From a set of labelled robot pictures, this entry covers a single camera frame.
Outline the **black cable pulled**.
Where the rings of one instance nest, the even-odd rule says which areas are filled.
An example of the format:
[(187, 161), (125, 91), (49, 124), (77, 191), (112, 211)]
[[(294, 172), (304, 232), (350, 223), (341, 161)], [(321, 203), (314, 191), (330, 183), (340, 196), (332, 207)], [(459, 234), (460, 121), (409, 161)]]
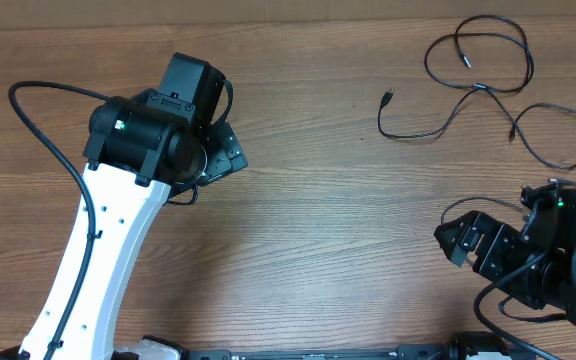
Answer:
[(532, 80), (535, 60), (524, 29), (501, 15), (475, 15), (439, 36), (423, 67), (437, 83), (459, 90), (521, 92)]

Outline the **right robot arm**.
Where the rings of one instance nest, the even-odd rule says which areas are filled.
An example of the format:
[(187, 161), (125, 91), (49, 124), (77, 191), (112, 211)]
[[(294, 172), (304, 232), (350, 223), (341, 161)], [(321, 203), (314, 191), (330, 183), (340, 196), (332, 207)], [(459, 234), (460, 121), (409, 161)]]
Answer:
[(576, 328), (576, 182), (552, 179), (541, 187), (525, 186), (513, 208), (523, 215), (521, 229), (472, 210), (442, 220), (434, 237), (457, 266), (475, 254), (472, 269), (489, 282), (473, 303), (477, 319), (494, 335), (548, 359), (550, 353), (486, 318), (481, 303), (499, 290), (531, 309), (558, 308), (558, 313), (540, 317), (542, 323), (567, 321)]

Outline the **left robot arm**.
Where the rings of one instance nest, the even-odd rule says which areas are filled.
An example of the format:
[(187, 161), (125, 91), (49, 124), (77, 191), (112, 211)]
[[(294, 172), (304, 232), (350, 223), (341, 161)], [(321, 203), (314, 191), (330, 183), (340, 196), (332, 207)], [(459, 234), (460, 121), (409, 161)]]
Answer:
[(119, 310), (161, 208), (247, 166), (220, 100), (233, 87), (209, 62), (177, 53), (160, 85), (101, 96), (89, 120), (81, 202), (51, 291), (22, 343), (0, 358), (184, 359), (179, 345), (144, 336), (115, 343)]

